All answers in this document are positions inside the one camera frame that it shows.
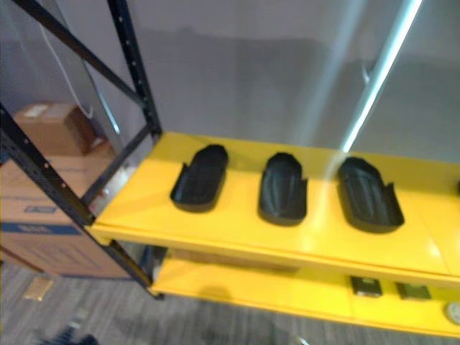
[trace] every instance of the cable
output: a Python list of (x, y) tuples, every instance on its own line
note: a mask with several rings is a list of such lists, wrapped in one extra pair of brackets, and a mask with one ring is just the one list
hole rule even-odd
[(73, 100), (77, 103), (77, 106), (78, 106), (78, 108), (80, 108), (81, 112), (84, 113), (85, 116), (88, 119), (92, 119), (93, 118), (93, 107), (90, 106), (89, 111), (87, 111), (85, 109), (85, 107), (81, 105), (80, 100), (78, 99), (77, 94), (75, 93), (75, 90), (73, 89), (72, 83), (70, 82), (69, 76), (68, 76), (67, 72), (65, 71), (64, 65), (61, 62), (58, 54), (56, 53), (56, 51), (52, 47), (51, 42), (50, 42), (50, 40), (48, 39), (48, 36), (45, 33), (45, 29), (43, 28), (43, 26), (40, 23), (38, 25), (40, 26), (40, 31), (42, 33), (42, 36), (43, 36), (43, 39), (45, 40), (46, 45), (48, 46), (48, 48), (50, 48), (52, 56), (54, 56), (57, 64), (59, 65), (59, 69), (61, 70), (61, 72), (62, 72), (62, 74), (64, 76), (64, 79), (65, 79), (65, 82), (67, 83), (67, 85), (69, 87), (69, 90), (70, 90), (70, 93), (72, 94)]

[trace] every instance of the round object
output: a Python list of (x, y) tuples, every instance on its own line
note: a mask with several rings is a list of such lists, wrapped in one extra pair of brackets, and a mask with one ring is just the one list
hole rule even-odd
[(445, 308), (447, 318), (460, 326), (460, 303), (450, 302), (447, 303)]

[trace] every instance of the gray carpet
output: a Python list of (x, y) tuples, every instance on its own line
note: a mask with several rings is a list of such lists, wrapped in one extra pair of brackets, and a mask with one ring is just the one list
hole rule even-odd
[(25, 300), (34, 273), (4, 264), (1, 278), (2, 345), (34, 344), (55, 335), (78, 306), (90, 314), (79, 334), (101, 345), (460, 344), (455, 339), (298, 318), (279, 313), (167, 296), (154, 300), (130, 281), (56, 278), (42, 302)]

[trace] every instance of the box label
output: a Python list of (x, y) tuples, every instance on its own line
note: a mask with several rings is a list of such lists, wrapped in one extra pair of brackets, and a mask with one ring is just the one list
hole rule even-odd
[(28, 224), (28, 223), (1, 223), (3, 232), (15, 232), (34, 235), (78, 235), (82, 234), (69, 225)]
[(56, 206), (27, 206), (24, 209), (26, 213), (54, 213), (58, 208)]

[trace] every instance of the small black device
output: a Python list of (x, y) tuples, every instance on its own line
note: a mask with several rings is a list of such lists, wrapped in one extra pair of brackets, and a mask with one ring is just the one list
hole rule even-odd
[(377, 279), (351, 277), (351, 286), (354, 294), (358, 296), (380, 297), (382, 295), (382, 288)]
[(396, 283), (397, 291), (403, 300), (430, 300), (431, 295), (425, 285)]

